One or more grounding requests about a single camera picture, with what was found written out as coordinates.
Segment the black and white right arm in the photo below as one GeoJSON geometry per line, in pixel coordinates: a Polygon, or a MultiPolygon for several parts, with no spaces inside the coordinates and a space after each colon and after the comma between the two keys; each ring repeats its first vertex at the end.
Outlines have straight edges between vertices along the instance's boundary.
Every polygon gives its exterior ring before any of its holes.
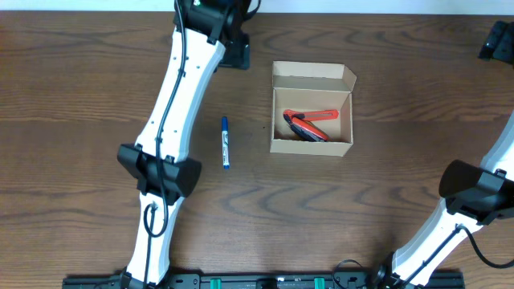
{"type": "Polygon", "coordinates": [[[465,239],[513,216],[513,121],[479,166],[452,161],[439,182],[439,203],[403,247],[367,281],[369,288],[463,288],[463,275],[438,266],[465,239]]]}

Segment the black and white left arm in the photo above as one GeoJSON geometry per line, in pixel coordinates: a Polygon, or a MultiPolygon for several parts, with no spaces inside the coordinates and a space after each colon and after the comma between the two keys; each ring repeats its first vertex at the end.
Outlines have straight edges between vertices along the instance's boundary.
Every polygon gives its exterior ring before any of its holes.
{"type": "Polygon", "coordinates": [[[202,165],[189,156],[190,138],[210,79],[219,67],[249,67],[242,25],[256,13],[250,0],[182,0],[165,78],[147,124],[119,163],[137,181],[141,216],[133,256],[120,288],[166,288],[169,249],[178,211],[198,183],[202,165]]]}

